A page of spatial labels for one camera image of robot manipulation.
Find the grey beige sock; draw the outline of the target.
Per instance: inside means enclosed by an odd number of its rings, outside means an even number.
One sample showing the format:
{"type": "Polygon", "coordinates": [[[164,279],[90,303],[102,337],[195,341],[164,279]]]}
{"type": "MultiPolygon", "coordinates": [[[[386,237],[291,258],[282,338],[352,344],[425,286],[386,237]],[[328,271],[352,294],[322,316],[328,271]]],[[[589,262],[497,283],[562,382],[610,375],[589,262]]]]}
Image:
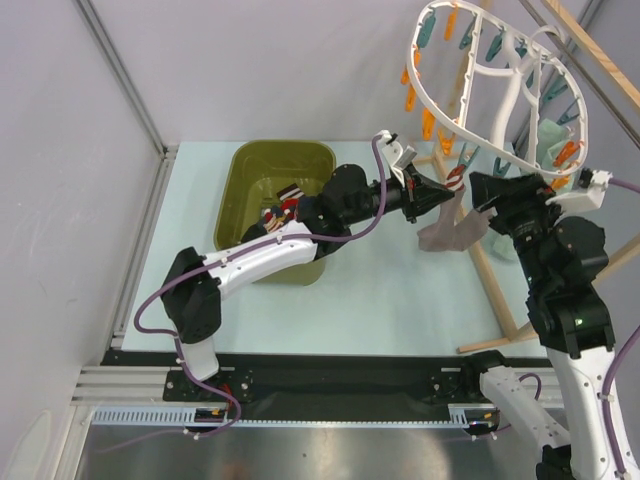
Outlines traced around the grey beige sock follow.
{"type": "Polygon", "coordinates": [[[494,210],[472,210],[461,221],[453,222],[445,234],[444,249],[462,252],[468,250],[487,233],[494,210]]]}
{"type": "Polygon", "coordinates": [[[418,231],[418,247],[426,252],[462,252],[469,248],[468,222],[466,215],[456,220],[458,208],[465,193],[463,170],[454,168],[446,177],[445,186],[454,192],[454,197],[440,205],[438,219],[418,231]]]}

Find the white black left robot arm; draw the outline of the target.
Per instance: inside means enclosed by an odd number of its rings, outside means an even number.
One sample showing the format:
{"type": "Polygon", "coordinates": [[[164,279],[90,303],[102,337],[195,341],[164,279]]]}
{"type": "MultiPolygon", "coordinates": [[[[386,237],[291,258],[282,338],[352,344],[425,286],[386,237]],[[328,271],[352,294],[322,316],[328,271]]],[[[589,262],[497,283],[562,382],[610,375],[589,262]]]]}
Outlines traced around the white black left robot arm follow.
{"type": "Polygon", "coordinates": [[[287,268],[315,262],[353,240],[351,227],[401,211],[409,222],[453,198],[445,186],[407,167],[404,178],[368,181],[354,164],[338,167],[316,196],[301,198],[284,225],[267,232],[256,223],[244,241],[207,255],[180,251],[163,282],[161,301],[174,324],[177,349],[189,370],[185,388],[199,400],[220,388],[213,336],[222,323],[221,304],[239,288],[287,268]]]}

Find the black sock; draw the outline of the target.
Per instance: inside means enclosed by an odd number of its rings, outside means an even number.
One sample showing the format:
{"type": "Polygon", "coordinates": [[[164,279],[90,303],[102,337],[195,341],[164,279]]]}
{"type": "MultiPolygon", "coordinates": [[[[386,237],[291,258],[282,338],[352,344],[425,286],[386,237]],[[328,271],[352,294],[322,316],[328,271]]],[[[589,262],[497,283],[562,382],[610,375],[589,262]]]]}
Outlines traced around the black sock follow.
{"type": "Polygon", "coordinates": [[[266,229],[265,225],[257,222],[255,224],[251,225],[246,230],[246,232],[243,234],[243,236],[241,238],[241,243],[245,244],[245,243],[254,241],[256,239],[264,237],[267,234],[268,234],[268,230],[266,229]]]}

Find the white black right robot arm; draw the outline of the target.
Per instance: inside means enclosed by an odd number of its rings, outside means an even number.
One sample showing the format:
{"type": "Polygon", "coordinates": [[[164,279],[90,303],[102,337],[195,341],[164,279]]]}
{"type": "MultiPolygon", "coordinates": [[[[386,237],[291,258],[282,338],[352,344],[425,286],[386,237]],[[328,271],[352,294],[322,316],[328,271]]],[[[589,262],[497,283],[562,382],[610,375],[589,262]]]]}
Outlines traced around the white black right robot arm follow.
{"type": "Polygon", "coordinates": [[[584,218],[612,181],[584,169],[576,190],[557,194],[540,174],[501,178],[473,172],[472,205],[491,212],[491,228],[511,238],[528,286],[529,321],[558,381],[568,425],[557,424],[525,393],[514,370],[491,363],[463,373],[473,401],[490,400],[532,449],[539,479],[636,479],[615,375],[636,342],[616,349],[610,312],[593,286],[609,258],[602,228],[584,218]]]}

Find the mustard yellow striped sock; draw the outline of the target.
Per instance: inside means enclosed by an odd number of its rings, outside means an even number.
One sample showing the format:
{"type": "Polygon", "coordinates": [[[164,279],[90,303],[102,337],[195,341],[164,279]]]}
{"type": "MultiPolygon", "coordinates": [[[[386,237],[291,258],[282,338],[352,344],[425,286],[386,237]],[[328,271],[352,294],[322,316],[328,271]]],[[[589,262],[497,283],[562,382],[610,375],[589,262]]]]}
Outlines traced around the mustard yellow striped sock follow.
{"type": "Polygon", "coordinates": [[[300,187],[293,183],[284,189],[280,190],[277,193],[277,198],[282,202],[287,202],[290,200],[299,200],[301,197],[304,197],[304,192],[300,189],[300,187]]]}

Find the white round clip hanger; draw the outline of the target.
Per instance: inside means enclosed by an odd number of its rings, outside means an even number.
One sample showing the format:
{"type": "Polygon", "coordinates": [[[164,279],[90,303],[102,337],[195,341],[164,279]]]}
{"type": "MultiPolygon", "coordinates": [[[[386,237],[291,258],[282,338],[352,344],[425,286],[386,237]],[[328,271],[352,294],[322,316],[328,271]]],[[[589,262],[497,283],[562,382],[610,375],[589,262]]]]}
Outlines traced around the white round clip hanger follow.
{"type": "Polygon", "coordinates": [[[424,139],[466,141],[501,167],[549,179],[584,164],[588,113],[564,64],[565,35],[531,33],[470,1],[431,1],[418,14],[404,59],[405,109],[419,109],[424,139]]]}

